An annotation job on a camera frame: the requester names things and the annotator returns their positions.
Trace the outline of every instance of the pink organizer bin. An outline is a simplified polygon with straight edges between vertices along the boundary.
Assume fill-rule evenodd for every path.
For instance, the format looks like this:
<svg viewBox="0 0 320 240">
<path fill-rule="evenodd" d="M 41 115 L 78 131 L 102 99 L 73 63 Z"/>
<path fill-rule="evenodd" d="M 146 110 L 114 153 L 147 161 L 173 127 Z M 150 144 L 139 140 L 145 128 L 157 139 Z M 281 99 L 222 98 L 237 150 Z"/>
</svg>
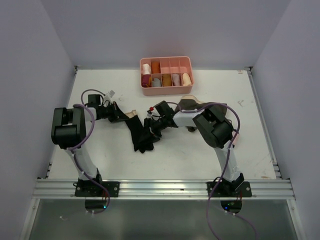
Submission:
<svg viewBox="0 0 320 240">
<path fill-rule="evenodd" d="M 171 74 L 171 81 L 173 80 L 172 74 L 179 74 L 181 86 L 161 86 L 161 87 L 143 87 L 142 86 L 142 65 L 149 64 L 152 62 L 160 62 L 160 73 L 151 73 L 152 80 L 157 78 L 161 80 L 162 75 Z M 148 57 L 140 60 L 140 86 L 145 96 L 153 95 L 169 95 L 169 94 L 188 94 L 194 85 L 194 76 L 192 74 L 192 67 L 190 58 L 187 56 L 170 56 L 170 57 Z M 191 85 L 182 86 L 182 74 L 187 73 L 191 79 Z"/>
</svg>

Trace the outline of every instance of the brown rolled cloth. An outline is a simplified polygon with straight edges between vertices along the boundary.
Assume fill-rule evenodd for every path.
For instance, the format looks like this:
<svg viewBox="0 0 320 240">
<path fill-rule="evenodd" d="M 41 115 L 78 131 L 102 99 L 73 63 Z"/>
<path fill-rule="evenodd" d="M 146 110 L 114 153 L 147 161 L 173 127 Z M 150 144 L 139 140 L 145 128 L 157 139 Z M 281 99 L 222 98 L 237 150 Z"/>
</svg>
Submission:
<svg viewBox="0 0 320 240">
<path fill-rule="evenodd" d="M 171 74 L 162 74 L 162 87 L 171 87 Z"/>
<path fill-rule="evenodd" d="M 160 62 L 158 61 L 153 61 L 151 62 L 151 72 L 153 74 L 159 74 L 160 72 Z"/>
</svg>

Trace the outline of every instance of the rolled sock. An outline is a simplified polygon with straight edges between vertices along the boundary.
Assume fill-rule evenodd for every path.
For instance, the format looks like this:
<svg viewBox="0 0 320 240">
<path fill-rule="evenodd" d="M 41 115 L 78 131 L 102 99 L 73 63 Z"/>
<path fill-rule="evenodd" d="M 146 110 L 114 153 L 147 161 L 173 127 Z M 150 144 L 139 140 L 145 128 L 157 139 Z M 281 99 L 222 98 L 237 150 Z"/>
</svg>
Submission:
<svg viewBox="0 0 320 240">
<path fill-rule="evenodd" d="M 162 87 L 171 87 L 171 74 L 163 74 L 162 75 Z"/>
<path fill-rule="evenodd" d="M 188 73 L 182 74 L 182 85 L 183 86 L 190 86 L 192 85 L 191 79 Z"/>
<path fill-rule="evenodd" d="M 174 86 L 181 86 L 179 74 L 172 74 L 172 81 Z"/>
<path fill-rule="evenodd" d="M 145 63 L 142 65 L 142 74 L 143 75 L 151 74 L 151 67 L 148 63 Z"/>
<path fill-rule="evenodd" d="M 151 63 L 151 72 L 153 74 L 159 74 L 160 73 L 160 62 L 158 61 L 153 61 Z"/>
<path fill-rule="evenodd" d="M 152 87 L 153 88 L 158 88 L 161 87 L 161 81 L 158 78 L 155 78 L 152 80 Z"/>
<path fill-rule="evenodd" d="M 150 74 L 142 75 L 141 86 L 144 88 L 151 87 L 151 75 Z"/>
</svg>

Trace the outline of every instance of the gray wall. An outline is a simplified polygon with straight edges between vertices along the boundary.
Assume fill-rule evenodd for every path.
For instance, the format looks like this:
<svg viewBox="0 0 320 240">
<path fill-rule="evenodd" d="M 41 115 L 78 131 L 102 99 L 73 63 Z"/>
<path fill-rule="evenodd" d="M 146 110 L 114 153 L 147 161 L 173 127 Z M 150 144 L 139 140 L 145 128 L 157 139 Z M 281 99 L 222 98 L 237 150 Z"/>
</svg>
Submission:
<svg viewBox="0 0 320 240">
<path fill-rule="evenodd" d="M 0 33 L 0 239 L 15 240 L 48 167 L 53 108 L 66 105 L 74 72 L 39 0 L 1 1 Z"/>
<path fill-rule="evenodd" d="M 253 66 L 290 0 L 42 0 L 75 65 L 136 67 L 187 55 L 193 66 Z"/>
<path fill-rule="evenodd" d="M 280 170 L 309 239 L 319 239 L 320 1 L 292 0 L 253 68 Z"/>
</svg>

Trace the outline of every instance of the white table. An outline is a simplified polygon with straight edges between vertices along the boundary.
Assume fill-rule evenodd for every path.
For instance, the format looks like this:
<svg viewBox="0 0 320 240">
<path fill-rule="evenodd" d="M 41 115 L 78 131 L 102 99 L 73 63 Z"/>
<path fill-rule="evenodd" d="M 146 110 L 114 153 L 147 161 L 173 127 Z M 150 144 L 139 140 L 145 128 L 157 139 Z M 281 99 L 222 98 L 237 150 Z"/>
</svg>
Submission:
<svg viewBox="0 0 320 240">
<path fill-rule="evenodd" d="M 195 84 L 191 95 L 203 102 L 227 103 L 240 117 L 240 137 L 234 149 L 239 168 L 248 180 L 275 179 L 275 171 L 259 118 L 250 80 L 246 71 L 194 70 Z M 68 108 L 80 103 L 86 89 L 102 92 L 113 90 L 113 100 L 124 112 L 137 110 L 140 120 L 149 107 L 162 100 L 178 103 L 181 95 L 144 96 L 140 89 L 140 72 L 135 69 L 79 70 Z M 226 117 L 236 127 L 236 119 L 228 111 Z M 221 174 L 215 151 L 198 131 L 186 128 L 167 128 L 154 150 L 134 152 L 131 134 L 124 122 L 96 122 L 87 141 L 92 161 L 103 179 L 117 180 L 204 180 Z M 50 179 L 76 179 L 78 173 L 71 159 L 55 146 Z"/>
</svg>

